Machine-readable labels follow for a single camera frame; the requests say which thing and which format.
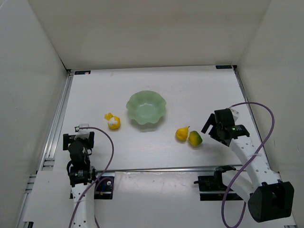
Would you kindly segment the yellow fake pear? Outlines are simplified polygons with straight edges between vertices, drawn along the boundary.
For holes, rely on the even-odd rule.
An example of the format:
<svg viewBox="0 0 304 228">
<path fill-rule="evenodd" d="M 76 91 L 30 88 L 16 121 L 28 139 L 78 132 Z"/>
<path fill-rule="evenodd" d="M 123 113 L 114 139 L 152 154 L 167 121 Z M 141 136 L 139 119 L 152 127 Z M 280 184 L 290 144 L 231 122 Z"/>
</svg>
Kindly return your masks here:
<svg viewBox="0 0 304 228">
<path fill-rule="evenodd" d="M 188 138 L 188 130 L 189 126 L 177 129 L 175 133 L 175 138 L 181 142 L 186 141 Z"/>
</svg>

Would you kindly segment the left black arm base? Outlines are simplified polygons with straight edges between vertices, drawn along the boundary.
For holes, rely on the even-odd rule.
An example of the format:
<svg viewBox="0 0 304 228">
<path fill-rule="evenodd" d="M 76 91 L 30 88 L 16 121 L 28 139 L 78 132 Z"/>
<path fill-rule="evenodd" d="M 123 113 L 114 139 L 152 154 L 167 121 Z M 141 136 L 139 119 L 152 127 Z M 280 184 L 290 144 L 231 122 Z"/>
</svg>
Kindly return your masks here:
<svg viewBox="0 0 304 228">
<path fill-rule="evenodd" d="M 75 187 L 77 184 L 85 186 L 96 180 L 96 171 L 74 170 L 71 168 L 68 173 L 70 185 Z M 111 200 L 113 198 L 114 177 L 105 176 L 95 183 L 94 199 L 95 200 Z"/>
</svg>

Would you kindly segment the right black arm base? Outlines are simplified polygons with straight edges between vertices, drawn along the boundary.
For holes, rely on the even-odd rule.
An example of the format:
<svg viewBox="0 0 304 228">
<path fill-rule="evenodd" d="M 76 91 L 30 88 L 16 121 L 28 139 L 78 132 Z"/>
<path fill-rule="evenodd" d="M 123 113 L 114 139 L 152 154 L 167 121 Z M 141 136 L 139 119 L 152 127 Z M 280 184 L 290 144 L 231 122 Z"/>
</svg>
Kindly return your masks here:
<svg viewBox="0 0 304 228">
<path fill-rule="evenodd" d="M 219 166 L 211 175 L 199 175 L 194 181 L 198 185 L 200 191 L 200 201 L 222 201 L 226 190 L 226 185 L 222 182 L 222 173 L 227 171 L 236 171 L 233 166 Z"/>
</svg>

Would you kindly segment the right blue corner label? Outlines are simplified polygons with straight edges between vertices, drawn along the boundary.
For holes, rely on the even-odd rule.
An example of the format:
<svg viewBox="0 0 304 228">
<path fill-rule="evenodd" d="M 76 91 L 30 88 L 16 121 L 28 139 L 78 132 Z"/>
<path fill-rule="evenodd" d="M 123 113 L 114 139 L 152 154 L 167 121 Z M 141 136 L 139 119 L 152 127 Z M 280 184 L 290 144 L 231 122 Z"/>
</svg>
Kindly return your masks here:
<svg viewBox="0 0 304 228">
<path fill-rule="evenodd" d="M 216 69 L 232 69 L 231 65 L 216 65 Z"/>
</svg>

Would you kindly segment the aluminium frame rail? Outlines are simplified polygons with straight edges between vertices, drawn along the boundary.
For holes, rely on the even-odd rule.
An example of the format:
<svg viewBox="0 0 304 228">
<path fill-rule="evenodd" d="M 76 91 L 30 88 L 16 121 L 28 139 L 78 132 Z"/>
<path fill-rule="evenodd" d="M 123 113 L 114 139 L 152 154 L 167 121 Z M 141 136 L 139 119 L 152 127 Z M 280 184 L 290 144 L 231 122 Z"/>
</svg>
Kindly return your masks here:
<svg viewBox="0 0 304 228">
<path fill-rule="evenodd" d="M 64 121 L 64 116 L 67 108 L 67 102 L 69 98 L 69 93 L 72 85 L 74 73 L 71 70 L 67 71 L 67 78 L 64 84 L 63 90 L 59 97 L 59 101 L 56 107 L 54 118 L 48 133 L 48 137 L 41 155 L 41 160 L 39 162 L 37 171 L 43 170 L 44 163 L 50 161 L 53 163 L 55 161 L 55 154 L 57 150 L 57 144 L 60 139 L 60 133 Z"/>
<path fill-rule="evenodd" d="M 250 113 L 250 116 L 251 116 L 251 119 L 252 119 L 252 122 L 254 124 L 254 127 L 255 127 L 255 131 L 258 135 L 258 138 L 259 138 L 259 141 L 260 141 L 260 144 L 259 145 L 262 145 L 261 147 L 261 150 L 259 153 L 262 154 L 263 158 L 265 159 L 266 161 L 266 164 L 269 165 L 269 159 L 267 157 L 267 154 L 266 154 L 266 151 L 265 151 L 265 143 L 269 140 L 270 136 L 272 135 L 273 133 L 273 130 L 274 130 L 274 115 L 273 115 L 273 112 L 265 105 L 263 104 L 258 104 L 257 102 L 251 102 L 249 101 L 248 99 L 248 96 L 246 94 L 246 91 L 245 91 L 245 87 L 244 87 L 244 84 L 242 82 L 242 79 L 240 77 L 240 74 L 239 74 L 239 71 L 238 71 L 238 68 L 237 68 L 237 65 L 233 65 L 233 71 L 236 75 L 236 78 L 237 78 L 237 81 L 238 81 L 238 84 L 240 86 L 240 89 L 241 89 L 241 92 L 242 92 L 242 95 L 244 97 L 244 100 L 245 100 L 245 105 L 247 106 L 248 110 L 249 110 L 249 113 Z M 255 116 L 253 114 L 253 110 L 252 110 L 252 106 L 253 105 L 256 105 L 256 106 L 259 106 L 259 107 L 262 107 L 264 108 L 270 115 L 270 119 L 271 119 L 271 124 L 270 124 L 270 128 L 269 128 L 269 131 L 267 133 L 267 135 L 265 136 L 265 138 L 263 139 L 261 134 L 260 134 L 260 131 L 258 129 L 258 126 L 257 126 L 257 122 L 256 122 L 256 119 L 255 119 Z"/>
<path fill-rule="evenodd" d="M 105 172 L 170 172 L 170 171 L 194 171 L 194 172 L 201 172 L 201 171 L 214 171 L 219 165 L 215 166 L 195 166 L 195 167 L 175 167 L 175 168 L 149 168 L 149 169 L 109 169 Z"/>
</svg>

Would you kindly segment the right aluminium frame rail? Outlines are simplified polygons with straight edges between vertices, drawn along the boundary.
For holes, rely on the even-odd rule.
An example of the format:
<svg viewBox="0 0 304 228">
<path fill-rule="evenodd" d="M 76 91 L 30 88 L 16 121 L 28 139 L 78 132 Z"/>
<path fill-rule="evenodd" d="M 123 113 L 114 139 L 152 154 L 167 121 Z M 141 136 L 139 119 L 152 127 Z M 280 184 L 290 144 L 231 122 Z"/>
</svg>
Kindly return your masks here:
<svg viewBox="0 0 304 228">
<path fill-rule="evenodd" d="M 248 96 L 246 94 L 246 91 L 245 91 L 245 87 L 244 87 L 244 84 L 242 82 L 242 79 L 240 77 L 240 74 L 239 74 L 239 71 L 238 71 L 238 68 L 237 68 L 237 65 L 233 65 L 233 71 L 236 75 L 236 78 L 237 78 L 237 81 L 238 81 L 238 84 L 240 86 L 240 89 L 241 89 L 241 92 L 242 92 L 242 95 L 244 97 L 244 100 L 245 100 L 245 105 L 247 106 L 248 110 L 249 110 L 249 113 L 250 113 L 250 116 L 251 116 L 251 119 L 252 119 L 252 122 L 254 124 L 254 127 L 255 127 L 255 131 L 258 135 L 258 138 L 259 138 L 259 141 L 260 141 L 260 144 L 259 145 L 262 145 L 261 147 L 261 150 L 259 153 L 262 154 L 263 158 L 265 159 L 266 161 L 266 164 L 269 165 L 269 159 L 267 157 L 267 154 L 266 154 L 266 151 L 265 151 L 265 143 L 269 140 L 270 136 L 272 135 L 273 133 L 273 130 L 274 130 L 274 115 L 273 115 L 273 112 L 265 105 L 263 104 L 258 104 L 257 102 L 251 102 L 249 101 L 248 99 Z M 259 106 L 259 107 L 262 107 L 264 108 L 270 115 L 270 119 L 271 119 L 271 124 L 270 124 L 270 128 L 269 128 L 269 131 L 267 133 L 267 135 L 265 136 L 265 138 L 263 139 L 261 134 L 260 134 L 260 131 L 258 129 L 258 126 L 257 126 L 257 122 L 256 122 L 256 119 L 255 119 L 255 116 L 253 114 L 253 110 L 252 110 L 252 106 L 253 105 L 256 105 L 256 106 Z"/>
</svg>

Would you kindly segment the left aluminium frame rail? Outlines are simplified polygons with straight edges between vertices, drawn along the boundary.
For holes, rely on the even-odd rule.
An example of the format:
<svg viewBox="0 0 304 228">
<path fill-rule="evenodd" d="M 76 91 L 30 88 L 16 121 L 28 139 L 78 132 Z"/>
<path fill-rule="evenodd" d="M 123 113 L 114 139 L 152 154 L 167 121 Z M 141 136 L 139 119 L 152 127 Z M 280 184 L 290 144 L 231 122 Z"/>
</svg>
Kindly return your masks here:
<svg viewBox="0 0 304 228">
<path fill-rule="evenodd" d="M 43 170 L 44 163 L 50 161 L 53 163 L 55 161 L 55 154 L 57 150 L 57 144 L 60 139 L 60 133 L 64 121 L 64 116 L 67 108 L 67 102 L 69 98 L 69 93 L 72 85 L 74 73 L 71 70 L 67 71 L 67 78 L 64 84 L 63 90 L 59 97 L 59 101 L 56 107 L 54 118 L 48 133 L 48 137 L 41 155 L 41 160 L 39 162 L 37 171 Z"/>
</svg>

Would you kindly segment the blue corner label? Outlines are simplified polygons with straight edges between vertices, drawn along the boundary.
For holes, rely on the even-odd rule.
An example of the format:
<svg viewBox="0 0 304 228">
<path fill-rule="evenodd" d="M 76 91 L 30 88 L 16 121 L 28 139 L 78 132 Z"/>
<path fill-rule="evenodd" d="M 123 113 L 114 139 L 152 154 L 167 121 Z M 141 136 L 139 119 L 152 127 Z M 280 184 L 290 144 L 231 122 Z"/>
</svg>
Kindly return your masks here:
<svg viewBox="0 0 304 228">
<path fill-rule="evenodd" d="M 84 71 L 75 71 L 74 75 L 89 75 L 91 73 L 90 70 L 84 70 Z"/>
<path fill-rule="evenodd" d="M 231 65 L 216 65 L 216 69 L 232 69 Z"/>
</svg>

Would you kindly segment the green yellow fake fruit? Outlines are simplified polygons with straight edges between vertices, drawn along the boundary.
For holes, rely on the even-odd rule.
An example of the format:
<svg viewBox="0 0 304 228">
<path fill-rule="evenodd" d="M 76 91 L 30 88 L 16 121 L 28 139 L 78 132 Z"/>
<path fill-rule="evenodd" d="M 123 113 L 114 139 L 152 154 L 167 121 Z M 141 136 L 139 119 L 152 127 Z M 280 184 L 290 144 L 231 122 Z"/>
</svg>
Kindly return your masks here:
<svg viewBox="0 0 304 228">
<path fill-rule="evenodd" d="M 198 146 L 202 143 L 202 138 L 197 131 L 191 131 L 189 133 L 188 141 L 192 146 Z"/>
</svg>

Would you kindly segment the green glass fruit bowl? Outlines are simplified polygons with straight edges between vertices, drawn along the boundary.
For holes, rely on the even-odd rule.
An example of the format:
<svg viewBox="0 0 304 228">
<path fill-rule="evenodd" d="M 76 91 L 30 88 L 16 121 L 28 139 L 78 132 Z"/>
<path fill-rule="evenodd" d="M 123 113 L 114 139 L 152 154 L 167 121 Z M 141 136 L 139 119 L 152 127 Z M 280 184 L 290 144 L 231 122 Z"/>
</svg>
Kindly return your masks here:
<svg viewBox="0 0 304 228">
<path fill-rule="evenodd" d="M 166 101 L 155 91 L 143 90 L 130 97 L 126 108 L 129 119 L 139 125 L 155 124 L 166 114 Z"/>
</svg>

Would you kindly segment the left blue corner label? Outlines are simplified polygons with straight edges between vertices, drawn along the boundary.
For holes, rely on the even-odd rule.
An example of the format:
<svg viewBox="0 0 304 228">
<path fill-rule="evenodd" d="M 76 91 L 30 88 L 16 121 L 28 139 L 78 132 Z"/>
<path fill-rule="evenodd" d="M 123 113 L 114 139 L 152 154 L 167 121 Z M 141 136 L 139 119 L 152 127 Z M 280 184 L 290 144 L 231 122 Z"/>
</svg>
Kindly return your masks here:
<svg viewBox="0 0 304 228">
<path fill-rule="evenodd" d="M 84 70 L 84 71 L 75 71 L 74 75 L 89 75 L 91 73 L 90 70 Z"/>
</svg>

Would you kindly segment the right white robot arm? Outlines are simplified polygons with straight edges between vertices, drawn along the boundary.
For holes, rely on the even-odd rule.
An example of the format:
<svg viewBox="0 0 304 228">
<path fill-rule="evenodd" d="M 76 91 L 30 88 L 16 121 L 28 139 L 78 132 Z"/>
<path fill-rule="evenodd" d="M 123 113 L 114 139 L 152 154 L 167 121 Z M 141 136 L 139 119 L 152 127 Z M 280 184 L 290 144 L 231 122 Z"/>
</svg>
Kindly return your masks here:
<svg viewBox="0 0 304 228">
<path fill-rule="evenodd" d="M 249 132 L 245 126 L 235 124 L 236 118 L 237 112 L 233 109 L 216 110 L 201 131 L 209 130 L 211 138 L 229 147 L 249 178 L 242 177 L 233 166 L 219 166 L 214 171 L 214 184 L 223 190 L 233 190 L 258 223 L 291 216 L 295 191 L 292 184 L 281 181 L 258 156 Z"/>
</svg>

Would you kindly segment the front aluminium frame rail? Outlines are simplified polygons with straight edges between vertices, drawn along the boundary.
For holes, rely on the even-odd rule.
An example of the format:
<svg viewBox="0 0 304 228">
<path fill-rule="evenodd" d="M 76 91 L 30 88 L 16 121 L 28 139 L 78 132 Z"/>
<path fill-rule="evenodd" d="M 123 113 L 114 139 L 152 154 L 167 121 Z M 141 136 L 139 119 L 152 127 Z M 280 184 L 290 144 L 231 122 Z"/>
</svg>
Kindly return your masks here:
<svg viewBox="0 0 304 228">
<path fill-rule="evenodd" d="M 109 169 L 105 172 L 170 172 L 170 171 L 194 171 L 194 172 L 201 172 L 201 171 L 214 171 L 219 165 L 215 166 L 195 166 L 195 167 L 175 167 L 175 168 L 149 168 L 149 169 Z"/>
</svg>

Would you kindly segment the yellow peel fragment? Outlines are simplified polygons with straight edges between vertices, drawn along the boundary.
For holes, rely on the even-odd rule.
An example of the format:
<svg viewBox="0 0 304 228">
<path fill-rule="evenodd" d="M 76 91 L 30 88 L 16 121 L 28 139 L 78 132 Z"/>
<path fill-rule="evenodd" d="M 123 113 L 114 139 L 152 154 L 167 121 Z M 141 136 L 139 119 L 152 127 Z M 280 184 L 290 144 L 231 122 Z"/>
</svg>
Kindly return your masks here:
<svg viewBox="0 0 304 228">
<path fill-rule="evenodd" d="M 113 114 L 112 113 L 107 113 L 107 114 L 104 115 L 104 118 L 109 121 L 111 118 L 113 118 Z"/>
</svg>

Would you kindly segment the yellow fake lemon torn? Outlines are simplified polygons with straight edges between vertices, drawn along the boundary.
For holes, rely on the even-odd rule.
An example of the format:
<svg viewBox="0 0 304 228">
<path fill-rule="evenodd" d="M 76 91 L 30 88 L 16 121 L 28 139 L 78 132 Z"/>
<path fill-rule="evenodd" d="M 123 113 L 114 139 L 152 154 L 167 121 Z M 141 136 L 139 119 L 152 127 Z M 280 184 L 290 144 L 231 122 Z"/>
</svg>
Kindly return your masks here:
<svg viewBox="0 0 304 228">
<path fill-rule="evenodd" d="M 108 120 L 108 127 L 111 130 L 119 129 L 120 125 L 121 125 L 120 118 L 117 116 L 113 116 Z"/>
</svg>

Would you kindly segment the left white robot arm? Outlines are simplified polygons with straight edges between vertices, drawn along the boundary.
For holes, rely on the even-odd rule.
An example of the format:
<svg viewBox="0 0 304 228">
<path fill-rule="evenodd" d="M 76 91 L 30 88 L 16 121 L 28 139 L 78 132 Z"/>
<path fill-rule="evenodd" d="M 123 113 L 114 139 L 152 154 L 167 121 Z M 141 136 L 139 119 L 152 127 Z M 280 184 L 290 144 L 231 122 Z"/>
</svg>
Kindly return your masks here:
<svg viewBox="0 0 304 228">
<path fill-rule="evenodd" d="M 70 228 L 96 228 L 94 186 L 96 170 L 89 156 L 94 147 L 94 132 L 79 131 L 75 135 L 63 135 L 63 150 L 69 152 L 66 166 L 71 185 L 70 196 L 74 209 L 69 222 Z"/>
</svg>

